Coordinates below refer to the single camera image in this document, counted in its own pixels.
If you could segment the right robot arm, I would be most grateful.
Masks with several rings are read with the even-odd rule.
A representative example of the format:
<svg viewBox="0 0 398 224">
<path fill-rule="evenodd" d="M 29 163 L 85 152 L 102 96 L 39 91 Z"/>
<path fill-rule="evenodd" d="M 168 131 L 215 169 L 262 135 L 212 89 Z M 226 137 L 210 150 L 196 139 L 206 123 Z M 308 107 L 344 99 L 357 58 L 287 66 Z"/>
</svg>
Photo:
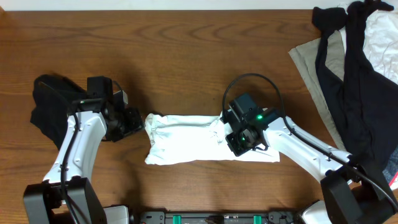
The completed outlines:
<svg viewBox="0 0 398 224">
<path fill-rule="evenodd" d="M 397 200 L 377 164 L 331 147 L 281 111 L 262 109 L 247 93 L 229 103 L 221 120 L 231 126 L 226 142 L 235 156 L 274 149 L 305 169 L 321 185 L 323 200 L 303 209 L 300 223 L 384 223 Z"/>
</svg>

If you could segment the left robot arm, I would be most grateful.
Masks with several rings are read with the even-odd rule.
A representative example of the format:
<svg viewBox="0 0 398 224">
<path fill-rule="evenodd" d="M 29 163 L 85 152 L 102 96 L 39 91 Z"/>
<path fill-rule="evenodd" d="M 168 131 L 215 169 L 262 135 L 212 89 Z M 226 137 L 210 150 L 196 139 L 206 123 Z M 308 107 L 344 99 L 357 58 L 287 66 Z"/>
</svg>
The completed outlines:
<svg viewBox="0 0 398 224">
<path fill-rule="evenodd" d="M 43 181 L 24 191 L 29 223 L 130 223 L 128 207 L 103 207 L 91 184 L 100 143 L 144 129 L 127 93 L 104 76 L 89 77 L 82 88 L 60 75 L 41 75 L 32 95 L 30 122 L 54 142 L 58 156 Z"/>
</svg>

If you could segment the white t-shirt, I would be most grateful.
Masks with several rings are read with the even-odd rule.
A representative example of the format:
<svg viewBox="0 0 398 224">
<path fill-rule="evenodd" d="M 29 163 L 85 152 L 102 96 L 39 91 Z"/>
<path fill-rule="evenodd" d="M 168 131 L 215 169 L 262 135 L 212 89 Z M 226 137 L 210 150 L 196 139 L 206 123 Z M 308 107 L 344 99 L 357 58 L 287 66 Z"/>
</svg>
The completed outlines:
<svg viewBox="0 0 398 224">
<path fill-rule="evenodd" d="M 145 119 L 150 151 L 149 165 L 173 165 L 192 161 L 279 162 L 280 155 L 263 145 L 235 156 L 225 137 L 232 133 L 221 116 L 165 115 L 150 113 Z"/>
</svg>

